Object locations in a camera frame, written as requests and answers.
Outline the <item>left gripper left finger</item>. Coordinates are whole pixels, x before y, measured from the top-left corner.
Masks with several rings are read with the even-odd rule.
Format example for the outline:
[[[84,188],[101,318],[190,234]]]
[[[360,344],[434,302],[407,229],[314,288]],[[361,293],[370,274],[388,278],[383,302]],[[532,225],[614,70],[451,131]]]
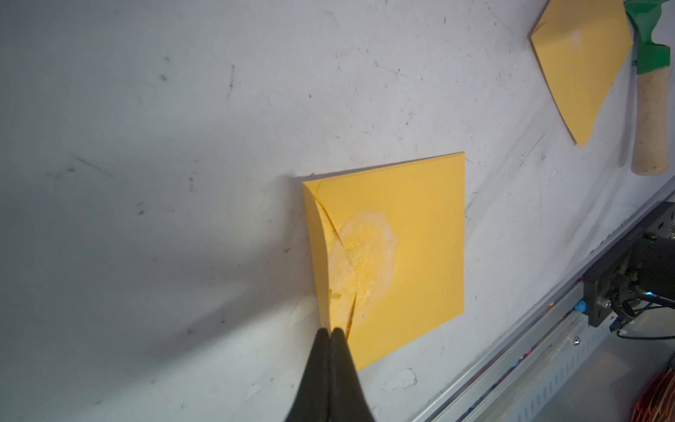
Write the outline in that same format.
[[[317,331],[302,380],[286,421],[325,422],[329,420],[330,334]]]

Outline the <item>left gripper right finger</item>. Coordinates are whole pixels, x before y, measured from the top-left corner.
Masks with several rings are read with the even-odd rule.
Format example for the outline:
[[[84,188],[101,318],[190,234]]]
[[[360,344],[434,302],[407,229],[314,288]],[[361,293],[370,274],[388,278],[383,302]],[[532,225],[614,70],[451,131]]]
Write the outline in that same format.
[[[346,334],[340,328],[336,328],[330,336],[330,421],[374,422]]]

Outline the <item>yellow envelope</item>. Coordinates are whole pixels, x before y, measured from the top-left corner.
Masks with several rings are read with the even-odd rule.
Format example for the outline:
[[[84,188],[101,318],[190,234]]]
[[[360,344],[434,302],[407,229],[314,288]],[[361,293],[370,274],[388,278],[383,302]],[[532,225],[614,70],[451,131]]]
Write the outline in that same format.
[[[530,40],[566,127],[585,147],[632,49],[624,3],[550,1]]]
[[[464,311],[466,158],[302,185],[321,324],[363,369]]]

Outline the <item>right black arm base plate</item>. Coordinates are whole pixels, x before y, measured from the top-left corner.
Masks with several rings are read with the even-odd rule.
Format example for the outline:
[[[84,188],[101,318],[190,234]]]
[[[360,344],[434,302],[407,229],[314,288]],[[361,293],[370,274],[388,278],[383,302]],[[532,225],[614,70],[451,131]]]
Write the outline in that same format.
[[[674,204],[661,202],[582,275],[583,313],[591,327],[611,314],[638,317],[638,304],[674,308]]]

